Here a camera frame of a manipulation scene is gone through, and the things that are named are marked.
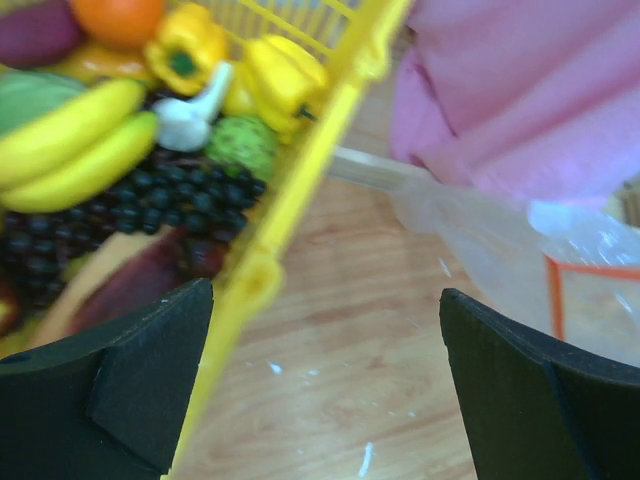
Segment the dark red plum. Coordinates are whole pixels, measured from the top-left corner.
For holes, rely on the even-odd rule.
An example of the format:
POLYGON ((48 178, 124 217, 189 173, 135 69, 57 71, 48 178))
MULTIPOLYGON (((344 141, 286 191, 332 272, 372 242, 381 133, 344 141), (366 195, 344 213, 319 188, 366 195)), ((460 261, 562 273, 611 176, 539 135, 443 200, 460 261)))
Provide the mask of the dark red plum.
POLYGON ((215 278, 224 266, 229 248, 226 243, 206 239, 179 242, 179 267, 185 280, 215 278))

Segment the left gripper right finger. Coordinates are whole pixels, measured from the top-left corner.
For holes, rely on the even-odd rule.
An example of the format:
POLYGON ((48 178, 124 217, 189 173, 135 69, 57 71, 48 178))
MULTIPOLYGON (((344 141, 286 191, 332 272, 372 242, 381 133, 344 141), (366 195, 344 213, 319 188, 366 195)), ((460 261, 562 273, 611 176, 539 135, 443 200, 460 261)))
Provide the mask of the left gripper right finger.
POLYGON ((439 319, 480 479, 636 479, 639 370, 456 289, 439 319))

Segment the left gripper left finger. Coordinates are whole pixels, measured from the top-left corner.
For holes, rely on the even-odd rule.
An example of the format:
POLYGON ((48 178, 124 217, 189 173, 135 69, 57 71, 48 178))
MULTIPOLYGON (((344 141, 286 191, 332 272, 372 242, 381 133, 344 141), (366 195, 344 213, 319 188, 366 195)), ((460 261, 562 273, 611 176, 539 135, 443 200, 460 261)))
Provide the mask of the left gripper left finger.
POLYGON ((4 479, 159 479, 173 464, 213 310, 191 281, 1 361, 4 479))

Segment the clear zip top bag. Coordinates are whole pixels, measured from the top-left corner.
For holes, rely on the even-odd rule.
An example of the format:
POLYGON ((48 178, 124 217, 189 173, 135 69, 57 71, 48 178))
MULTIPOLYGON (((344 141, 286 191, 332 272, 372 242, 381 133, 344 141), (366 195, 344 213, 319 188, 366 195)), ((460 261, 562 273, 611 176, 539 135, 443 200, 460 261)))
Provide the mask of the clear zip top bag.
POLYGON ((427 180, 404 184, 392 199, 400 222, 439 235, 496 310, 638 365, 638 229, 589 209, 517 204, 427 180))

